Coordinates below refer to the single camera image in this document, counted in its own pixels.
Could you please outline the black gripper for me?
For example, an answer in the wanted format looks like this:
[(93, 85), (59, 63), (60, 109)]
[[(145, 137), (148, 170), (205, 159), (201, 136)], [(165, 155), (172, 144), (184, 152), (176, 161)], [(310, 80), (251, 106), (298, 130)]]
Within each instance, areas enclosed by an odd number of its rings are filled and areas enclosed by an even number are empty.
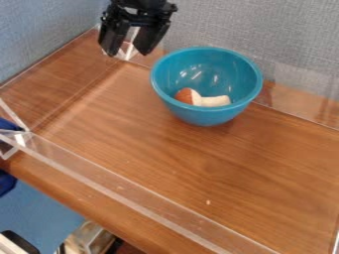
[(132, 45), (147, 56), (163, 40), (176, 11), (177, 5), (168, 0), (109, 0), (100, 17), (97, 42), (103, 51), (111, 57), (117, 54), (131, 25), (141, 27)]

